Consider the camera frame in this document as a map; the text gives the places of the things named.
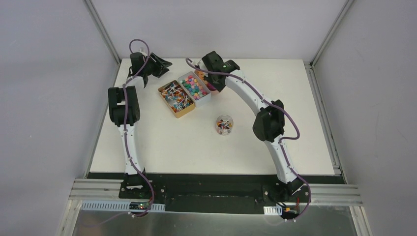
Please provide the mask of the yellow tin of lollipops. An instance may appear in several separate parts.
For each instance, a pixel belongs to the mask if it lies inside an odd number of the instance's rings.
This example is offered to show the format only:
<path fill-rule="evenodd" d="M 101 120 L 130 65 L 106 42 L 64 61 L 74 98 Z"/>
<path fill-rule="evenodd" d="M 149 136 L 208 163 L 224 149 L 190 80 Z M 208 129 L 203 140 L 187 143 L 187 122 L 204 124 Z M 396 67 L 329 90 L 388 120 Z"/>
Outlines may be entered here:
<path fill-rule="evenodd" d="M 195 109 L 195 102 L 178 81 L 171 81 L 157 90 L 174 117 L 181 118 Z"/>

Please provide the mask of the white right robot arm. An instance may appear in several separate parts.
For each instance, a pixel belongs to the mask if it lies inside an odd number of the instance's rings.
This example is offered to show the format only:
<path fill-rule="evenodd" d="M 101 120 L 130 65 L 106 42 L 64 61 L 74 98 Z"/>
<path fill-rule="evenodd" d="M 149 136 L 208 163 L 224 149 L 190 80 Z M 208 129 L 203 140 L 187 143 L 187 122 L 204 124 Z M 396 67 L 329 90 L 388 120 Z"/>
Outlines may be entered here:
<path fill-rule="evenodd" d="M 284 135 L 285 120 L 288 119 L 296 130 L 296 136 L 292 140 L 297 140 L 300 132 L 294 120 L 284 110 L 281 100 L 268 99 L 248 81 L 235 61 L 224 61 L 215 51 L 202 57 L 195 69 L 203 72 L 204 79 L 217 91 L 221 92 L 228 87 L 250 107 L 255 115 L 252 130 L 271 154 L 277 171 L 281 199 L 290 202 L 296 198 L 304 183 L 295 170 L 286 146 L 289 137 Z"/>

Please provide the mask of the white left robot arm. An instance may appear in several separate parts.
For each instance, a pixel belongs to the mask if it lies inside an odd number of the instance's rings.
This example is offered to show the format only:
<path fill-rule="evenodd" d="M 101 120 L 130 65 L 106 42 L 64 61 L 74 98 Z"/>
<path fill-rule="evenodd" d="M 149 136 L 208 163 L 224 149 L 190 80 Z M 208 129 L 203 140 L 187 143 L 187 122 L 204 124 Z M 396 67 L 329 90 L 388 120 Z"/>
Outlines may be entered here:
<path fill-rule="evenodd" d="M 137 144 L 141 117 L 138 93 L 148 85 L 149 76 L 160 78 L 172 63 L 154 53 L 143 52 L 132 53 L 130 60 L 126 82 L 121 87 L 108 89 L 108 111 L 123 144 L 125 170 L 121 190 L 131 190 L 138 199 L 144 199 L 149 195 L 150 186 L 146 183 L 145 165 Z"/>

